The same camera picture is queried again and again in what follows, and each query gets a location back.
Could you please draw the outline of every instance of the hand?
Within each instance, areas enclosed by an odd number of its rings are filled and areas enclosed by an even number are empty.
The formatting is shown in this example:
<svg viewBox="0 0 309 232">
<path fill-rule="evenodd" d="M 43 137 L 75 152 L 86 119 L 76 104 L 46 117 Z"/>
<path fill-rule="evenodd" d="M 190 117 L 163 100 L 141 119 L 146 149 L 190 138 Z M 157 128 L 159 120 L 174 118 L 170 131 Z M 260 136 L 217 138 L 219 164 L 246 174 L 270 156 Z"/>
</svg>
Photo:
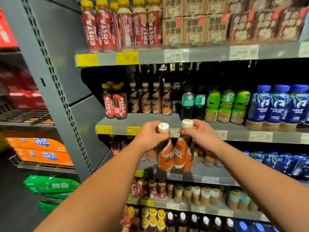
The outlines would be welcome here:
<svg viewBox="0 0 309 232">
<path fill-rule="evenodd" d="M 223 142 L 222 139 L 217 137 L 217 134 L 207 122 L 195 119 L 192 121 L 195 128 L 181 129 L 181 134 L 193 137 L 200 147 L 213 152 L 217 156 Z"/>
<path fill-rule="evenodd" d="M 156 128 L 161 123 L 161 121 L 151 121 L 146 122 L 141 126 L 141 129 L 132 142 L 141 148 L 142 153 L 150 151 L 151 149 L 155 148 L 161 141 L 164 141 L 170 137 L 169 132 L 156 132 Z"/>
</svg>

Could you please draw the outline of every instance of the forearm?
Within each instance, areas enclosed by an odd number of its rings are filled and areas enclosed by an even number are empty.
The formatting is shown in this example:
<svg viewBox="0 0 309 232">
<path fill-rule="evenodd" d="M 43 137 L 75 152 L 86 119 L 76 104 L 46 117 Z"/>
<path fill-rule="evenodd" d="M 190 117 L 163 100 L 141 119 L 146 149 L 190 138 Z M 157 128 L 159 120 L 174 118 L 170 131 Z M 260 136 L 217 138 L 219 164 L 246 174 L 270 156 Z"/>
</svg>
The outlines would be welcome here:
<svg viewBox="0 0 309 232">
<path fill-rule="evenodd" d="M 224 167 L 280 231 L 309 228 L 309 189 L 298 181 L 222 142 L 216 153 Z"/>
<path fill-rule="evenodd" d="M 36 232 L 114 231 L 142 154 L 135 142 L 129 144 L 61 203 Z"/>
</svg>

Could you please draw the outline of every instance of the white price tag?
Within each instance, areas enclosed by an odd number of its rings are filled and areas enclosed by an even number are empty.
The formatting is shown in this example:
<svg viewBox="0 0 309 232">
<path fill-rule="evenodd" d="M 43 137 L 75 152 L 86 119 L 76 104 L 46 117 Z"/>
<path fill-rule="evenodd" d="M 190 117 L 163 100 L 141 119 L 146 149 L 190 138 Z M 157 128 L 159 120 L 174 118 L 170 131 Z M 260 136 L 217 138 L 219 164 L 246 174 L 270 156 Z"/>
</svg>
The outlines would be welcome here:
<svg viewBox="0 0 309 232">
<path fill-rule="evenodd" d="M 172 210 L 180 210 L 178 203 L 166 203 L 166 208 Z"/>
<path fill-rule="evenodd" d="M 182 181 L 182 175 L 181 174 L 168 173 L 168 180 Z"/>
<path fill-rule="evenodd" d="M 220 137 L 223 141 L 227 139 L 227 130 L 214 130 L 217 137 Z"/>
<path fill-rule="evenodd" d="M 233 217 L 233 211 L 225 210 L 225 209 L 219 209 L 218 210 L 218 215 L 231 218 L 231 217 Z"/>
<path fill-rule="evenodd" d="M 230 60 L 259 59 L 259 45 L 235 45 L 230 47 Z"/>
<path fill-rule="evenodd" d="M 250 131 L 250 142 L 272 142 L 272 132 L 255 132 Z"/>
<path fill-rule="evenodd" d="M 269 220 L 268 220 L 268 218 L 265 216 L 265 214 L 261 214 L 261 221 L 263 221 L 263 222 L 270 222 Z"/>
<path fill-rule="evenodd" d="M 180 63 L 189 61 L 189 49 L 165 49 L 164 63 Z"/>
<path fill-rule="evenodd" d="M 177 128 L 170 128 L 171 138 L 179 138 L 180 132 Z"/>
<path fill-rule="evenodd" d="M 194 213 L 205 213 L 205 208 L 191 205 L 191 211 Z"/>
<path fill-rule="evenodd" d="M 217 178 L 217 177 L 202 177 L 202 183 L 219 184 L 219 178 Z"/>
<path fill-rule="evenodd" d="M 309 144 L 309 134 L 302 133 L 302 137 L 300 138 L 301 144 Z"/>
<path fill-rule="evenodd" d="M 298 58 L 309 58 L 309 42 L 300 43 Z"/>
</svg>

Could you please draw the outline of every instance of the green bottle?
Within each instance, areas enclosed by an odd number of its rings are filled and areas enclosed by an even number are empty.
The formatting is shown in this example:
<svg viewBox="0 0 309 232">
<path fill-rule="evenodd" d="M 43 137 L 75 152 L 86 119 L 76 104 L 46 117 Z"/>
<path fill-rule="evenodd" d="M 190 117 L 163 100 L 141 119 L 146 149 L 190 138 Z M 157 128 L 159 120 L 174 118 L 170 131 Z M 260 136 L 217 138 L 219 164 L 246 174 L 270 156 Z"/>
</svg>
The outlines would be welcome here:
<svg viewBox="0 0 309 232">
<path fill-rule="evenodd" d="M 206 102 L 205 121 L 207 122 L 217 121 L 219 104 L 220 104 L 220 91 L 218 89 L 218 86 L 215 86 L 209 91 L 209 95 Z"/>
<path fill-rule="evenodd" d="M 242 124 L 246 114 L 246 108 L 250 100 L 250 92 L 247 90 L 238 91 L 232 109 L 231 122 L 234 124 Z"/>
<path fill-rule="evenodd" d="M 235 92 L 231 89 L 223 91 L 218 109 L 218 118 L 217 118 L 218 121 L 222 123 L 227 123 L 230 121 L 234 96 Z"/>
</svg>

